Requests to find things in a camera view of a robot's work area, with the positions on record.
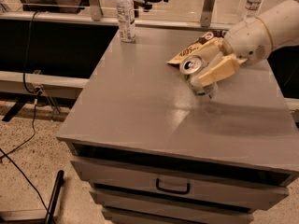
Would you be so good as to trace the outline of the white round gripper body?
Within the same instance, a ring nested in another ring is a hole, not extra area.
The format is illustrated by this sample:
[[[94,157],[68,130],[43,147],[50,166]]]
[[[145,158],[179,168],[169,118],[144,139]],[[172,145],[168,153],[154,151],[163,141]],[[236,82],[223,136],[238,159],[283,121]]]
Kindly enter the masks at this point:
[[[267,59],[272,52],[272,38],[265,24],[256,18],[248,18],[234,25],[223,38],[226,54],[234,54],[254,64]]]

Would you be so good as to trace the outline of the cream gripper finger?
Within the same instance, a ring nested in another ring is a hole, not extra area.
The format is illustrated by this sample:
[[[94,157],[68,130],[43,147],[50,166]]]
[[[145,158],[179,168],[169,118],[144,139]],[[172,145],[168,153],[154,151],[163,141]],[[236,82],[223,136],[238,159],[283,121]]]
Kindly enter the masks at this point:
[[[224,80],[234,75],[240,68],[240,65],[247,60],[247,58],[238,58],[235,54],[223,56],[216,65],[199,75],[197,81],[201,86],[205,87],[214,82]]]
[[[212,38],[207,41],[201,49],[196,53],[200,67],[213,67],[221,61],[223,56],[222,39]]]

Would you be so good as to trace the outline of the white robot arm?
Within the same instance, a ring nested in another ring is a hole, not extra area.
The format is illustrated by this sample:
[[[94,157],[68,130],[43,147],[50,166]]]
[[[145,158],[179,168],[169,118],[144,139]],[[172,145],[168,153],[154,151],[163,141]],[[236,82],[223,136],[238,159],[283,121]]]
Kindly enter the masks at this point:
[[[205,87],[232,76],[245,62],[258,63],[277,49],[297,46],[299,3],[287,0],[256,18],[234,25],[224,38],[213,38],[201,51],[216,49],[213,62],[192,79],[193,86]]]

